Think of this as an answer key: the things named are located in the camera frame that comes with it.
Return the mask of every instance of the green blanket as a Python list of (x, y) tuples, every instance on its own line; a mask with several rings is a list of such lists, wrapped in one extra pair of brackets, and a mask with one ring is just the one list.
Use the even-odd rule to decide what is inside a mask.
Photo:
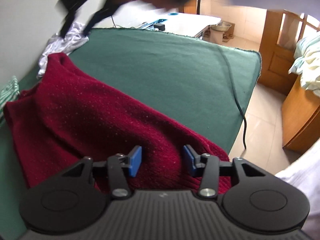
[[(260, 73), (260, 55), (221, 48), (230, 61), (245, 111)], [(217, 45), (146, 30), (94, 29), (89, 42), (70, 58), (89, 75), (230, 151), (242, 119)], [(37, 70), (19, 82), (21, 90), (36, 84)], [(14, 240), (25, 230), (18, 204), (26, 188), (6, 124), (0, 127), (0, 164), (0, 235)]]

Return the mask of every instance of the wooden furniture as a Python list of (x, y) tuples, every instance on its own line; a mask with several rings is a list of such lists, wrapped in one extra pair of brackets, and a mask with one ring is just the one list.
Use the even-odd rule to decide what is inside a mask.
[(282, 105), (283, 145), (304, 153), (320, 137), (320, 98), (295, 81)]
[(297, 75), (288, 74), (294, 62), (297, 41), (319, 31), (311, 16), (301, 16), (285, 10), (268, 10), (260, 44), (262, 56), (259, 83), (288, 95)]
[(181, 13), (197, 14), (197, 0), (190, 0), (178, 8)]

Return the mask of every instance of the circular pad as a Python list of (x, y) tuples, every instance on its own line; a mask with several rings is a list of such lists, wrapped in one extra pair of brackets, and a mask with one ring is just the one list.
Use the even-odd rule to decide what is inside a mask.
[(298, 189), (273, 177), (245, 177), (225, 193), (222, 206), (240, 227), (276, 233), (302, 227), (309, 201)]
[(277, 211), (286, 205), (287, 199), (277, 191), (260, 190), (250, 196), (250, 202), (257, 209), (263, 211)]
[(57, 190), (44, 194), (42, 205), (51, 211), (65, 211), (75, 207), (79, 202), (78, 195), (67, 190)]
[(60, 235), (93, 224), (106, 205), (106, 196), (84, 180), (53, 177), (29, 189), (19, 211), (29, 229)]

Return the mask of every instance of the metal screw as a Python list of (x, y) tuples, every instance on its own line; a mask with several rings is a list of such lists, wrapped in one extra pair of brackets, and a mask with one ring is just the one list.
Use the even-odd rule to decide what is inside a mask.
[(212, 188), (203, 188), (200, 190), (199, 194), (202, 197), (212, 197), (216, 194), (216, 191)]
[(116, 197), (126, 197), (129, 195), (129, 192), (124, 188), (116, 188), (112, 191), (112, 194)]
[(159, 194), (159, 196), (160, 196), (160, 197), (167, 197), (167, 196), (168, 196), (168, 194), (167, 194), (167, 193), (165, 193), (165, 192), (163, 192), (163, 193), (160, 193), (160, 194)]

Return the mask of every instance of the white wall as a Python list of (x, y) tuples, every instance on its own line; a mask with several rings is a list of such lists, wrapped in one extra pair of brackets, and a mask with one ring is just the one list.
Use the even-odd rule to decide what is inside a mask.
[[(63, 15), (55, 8), (58, 0), (0, 0), (0, 88), (16, 75), (20, 80), (37, 62), (47, 40), (59, 31)], [(85, 23), (104, 0), (88, 0), (78, 21)], [(150, 5), (133, 2), (115, 15), (117, 25), (137, 26), (138, 17)], [(106, 19), (96, 27), (111, 27)]]
[(245, 6), (231, 6), (229, 0), (201, 0), (201, 14), (217, 16), (235, 23), (234, 35), (261, 42), (267, 10)]

